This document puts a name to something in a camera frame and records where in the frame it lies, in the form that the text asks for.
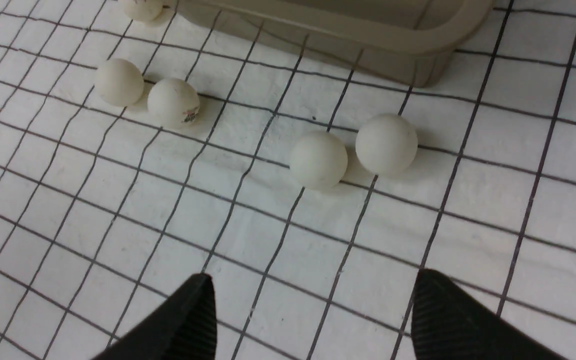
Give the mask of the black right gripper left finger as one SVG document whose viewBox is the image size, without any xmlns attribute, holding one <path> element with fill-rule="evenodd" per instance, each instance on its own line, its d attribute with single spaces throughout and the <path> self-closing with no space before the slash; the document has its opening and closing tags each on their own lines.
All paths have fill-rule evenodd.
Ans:
<svg viewBox="0 0 576 360">
<path fill-rule="evenodd" d="M 191 275 L 156 310 L 96 360 L 214 360 L 217 306 L 213 280 Z"/>
</svg>

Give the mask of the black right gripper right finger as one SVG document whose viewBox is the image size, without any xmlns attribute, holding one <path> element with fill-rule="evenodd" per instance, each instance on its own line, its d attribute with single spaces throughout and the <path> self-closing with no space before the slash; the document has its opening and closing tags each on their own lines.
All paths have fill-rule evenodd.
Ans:
<svg viewBox="0 0 576 360">
<path fill-rule="evenodd" d="M 436 269 L 421 269 L 416 276 L 410 335 L 418 360 L 563 358 L 498 317 Z"/>
</svg>

